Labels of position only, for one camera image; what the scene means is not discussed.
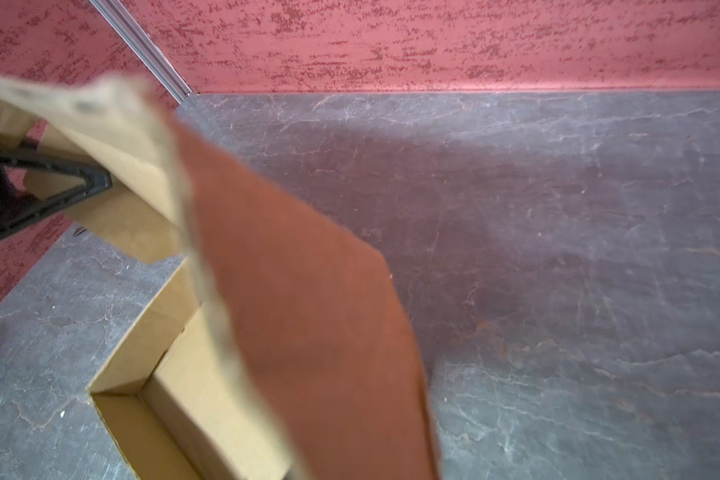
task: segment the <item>cardboard box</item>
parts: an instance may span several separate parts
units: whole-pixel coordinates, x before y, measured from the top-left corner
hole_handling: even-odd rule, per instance
[[[281,480],[278,439],[229,387],[184,262],[89,385],[141,480]]]

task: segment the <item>pink wall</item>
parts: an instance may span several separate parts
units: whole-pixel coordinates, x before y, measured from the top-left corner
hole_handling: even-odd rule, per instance
[[[0,73],[82,84],[103,72],[149,76],[164,104],[173,99],[87,0],[0,0]],[[0,300],[70,221],[54,216],[0,243]]]
[[[720,0],[126,0],[199,92],[720,87]]]

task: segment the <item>silver metal corner trim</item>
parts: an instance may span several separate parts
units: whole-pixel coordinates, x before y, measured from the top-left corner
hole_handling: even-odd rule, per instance
[[[126,10],[125,5],[120,3],[120,0],[90,0],[90,3],[112,25],[117,34],[138,55],[144,65],[177,102],[182,103],[185,98],[192,95],[190,86],[184,82],[179,72],[168,62],[165,55]]]

